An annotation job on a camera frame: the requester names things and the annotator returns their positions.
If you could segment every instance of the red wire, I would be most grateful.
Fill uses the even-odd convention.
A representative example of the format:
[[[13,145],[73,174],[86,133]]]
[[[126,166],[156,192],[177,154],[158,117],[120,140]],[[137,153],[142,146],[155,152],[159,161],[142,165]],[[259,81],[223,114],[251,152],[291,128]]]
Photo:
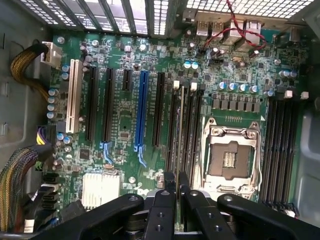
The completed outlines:
[[[250,46],[253,46],[253,47],[257,47],[255,50],[260,50],[260,49],[263,49],[267,46],[267,41],[265,39],[265,37],[261,34],[258,34],[256,32],[253,32],[253,31],[249,31],[249,30],[243,30],[239,27],[239,24],[238,24],[238,21],[236,19],[236,15],[234,13],[234,11],[232,10],[232,4],[230,3],[230,0],[226,0],[226,4],[228,5],[228,8],[231,12],[231,18],[234,22],[234,26],[235,28],[226,28],[224,30],[222,30],[221,32],[219,32],[218,34],[216,35],[213,35],[212,37],[210,37],[204,44],[204,47],[207,47],[209,45],[209,43],[214,39],[216,38],[217,36],[219,36],[220,34],[224,34],[225,32],[227,31],[232,31],[232,30],[237,30],[237,32],[240,34],[241,37],[244,38],[244,40],[250,45]],[[253,35],[256,35],[257,37],[259,37],[261,40],[262,40],[262,45],[259,45],[259,44],[255,44],[255,43],[252,43],[250,40],[248,40],[246,38],[246,35],[245,34],[253,34]]]

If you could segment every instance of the blue pcie slot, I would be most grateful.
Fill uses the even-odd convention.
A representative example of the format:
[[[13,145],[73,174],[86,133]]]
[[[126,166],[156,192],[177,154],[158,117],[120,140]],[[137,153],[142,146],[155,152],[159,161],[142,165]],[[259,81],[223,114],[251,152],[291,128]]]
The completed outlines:
[[[141,71],[140,87],[138,99],[138,111],[136,115],[136,127],[134,138],[134,151],[138,153],[139,162],[146,168],[147,163],[144,160],[144,135],[147,111],[147,95],[148,95],[149,72]]]

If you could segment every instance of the motherboard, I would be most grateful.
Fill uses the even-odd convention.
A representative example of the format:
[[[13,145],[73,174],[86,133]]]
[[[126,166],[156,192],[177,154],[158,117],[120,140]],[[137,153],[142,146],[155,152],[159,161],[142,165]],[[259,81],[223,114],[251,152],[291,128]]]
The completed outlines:
[[[234,193],[258,202],[263,192],[265,202],[264,177],[273,178],[264,159],[272,165],[276,158],[267,122],[294,114],[276,116],[286,106],[269,114],[270,99],[307,99],[308,48],[303,41],[278,47],[278,32],[261,34],[267,46],[248,53],[223,41],[204,48],[192,34],[162,40],[56,31],[61,66],[51,71],[47,114],[56,154],[37,169],[44,179],[59,177],[59,208],[78,199],[92,209],[126,193],[145,197],[164,188],[168,171],[186,172],[191,187],[214,200]],[[299,158],[296,107],[292,174],[283,183],[288,202]]]

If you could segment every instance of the white pci slot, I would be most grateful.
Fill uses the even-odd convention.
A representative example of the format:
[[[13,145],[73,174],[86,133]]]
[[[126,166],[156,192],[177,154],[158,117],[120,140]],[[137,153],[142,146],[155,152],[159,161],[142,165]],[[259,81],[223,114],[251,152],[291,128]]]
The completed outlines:
[[[66,133],[79,131],[79,112],[82,87],[82,62],[71,59],[69,75],[68,105],[66,110]]]

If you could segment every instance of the wire bundle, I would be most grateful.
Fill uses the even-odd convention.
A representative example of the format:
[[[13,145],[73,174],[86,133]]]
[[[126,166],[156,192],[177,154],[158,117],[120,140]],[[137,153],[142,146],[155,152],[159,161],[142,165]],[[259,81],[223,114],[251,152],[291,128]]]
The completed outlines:
[[[36,133],[36,144],[45,145],[48,143],[49,143],[49,141],[46,139],[46,128],[39,127],[38,132]]]
[[[23,224],[21,199],[23,181],[36,161],[45,161],[53,154],[50,144],[20,148],[14,151],[0,173],[0,230],[16,232]]]
[[[267,41],[265,39],[265,37],[259,33],[256,33],[254,31],[249,31],[249,30],[243,30],[239,27],[239,24],[238,24],[238,21],[236,19],[236,15],[234,13],[234,11],[232,10],[232,4],[230,3],[230,0],[226,0],[226,4],[228,5],[228,8],[230,10],[230,13],[231,13],[231,18],[234,22],[234,25],[235,25],[235,28],[226,28],[224,30],[222,30],[221,32],[219,32],[218,34],[216,35],[213,35],[212,37],[210,37],[204,44],[204,47],[207,47],[210,42],[216,38],[217,36],[219,36],[220,34],[224,34],[228,31],[233,31],[233,30],[237,30],[237,32],[240,34],[241,37],[243,37],[243,39],[246,41],[247,44],[249,44],[250,46],[252,47],[256,47],[255,50],[261,50],[263,48],[265,48],[267,46]],[[245,34],[253,34],[253,35],[256,35],[258,36],[261,40],[262,40],[262,45],[258,45],[258,44],[255,44],[255,43],[252,43],[250,40],[248,40],[246,38],[246,35]]]
[[[40,94],[47,100],[48,91],[46,88],[38,82],[36,79],[30,79],[25,77],[25,71],[27,67],[31,64],[42,53],[47,54],[49,51],[45,44],[37,43],[19,53],[12,61],[10,70],[11,74],[18,83],[28,85],[35,88],[40,92]]]

